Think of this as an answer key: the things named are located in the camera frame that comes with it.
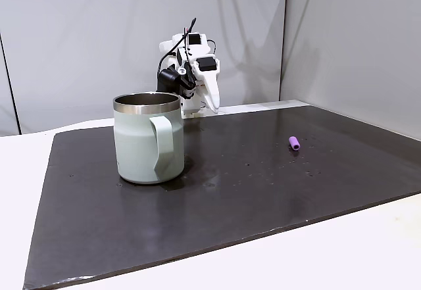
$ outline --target mug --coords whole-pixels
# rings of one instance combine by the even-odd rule
[[[118,173],[133,183],[171,180],[184,169],[180,97],[134,93],[114,98]]]

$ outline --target gray wall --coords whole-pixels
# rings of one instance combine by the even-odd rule
[[[421,139],[421,0],[287,0],[285,17],[282,99]]]
[[[18,134],[6,66],[0,47],[0,137]]]
[[[112,116],[113,97],[156,90],[159,43],[217,43],[221,105],[277,101],[285,0],[0,0],[24,133]]]

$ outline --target black board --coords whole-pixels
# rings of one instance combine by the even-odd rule
[[[108,278],[421,192],[421,142],[315,107],[187,119],[184,135],[184,173],[134,186],[118,176],[112,127],[57,134],[24,288]]]

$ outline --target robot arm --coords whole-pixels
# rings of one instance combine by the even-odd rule
[[[177,34],[170,41],[160,43],[161,53],[157,91],[176,93],[183,98],[184,114],[199,112],[201,103],[214,113],[218,112],[220,98],[216,80],[220,73],[220,62],[210,47],[205,34],[189,30]],[[168,58],[168,67],[161,71],[161,63]]]

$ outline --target purple cylinder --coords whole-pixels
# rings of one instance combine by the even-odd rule
[[[289,144],[294,151],[298,151],[300,149],[300,143],[298,142],[296,137],[289,138]]]

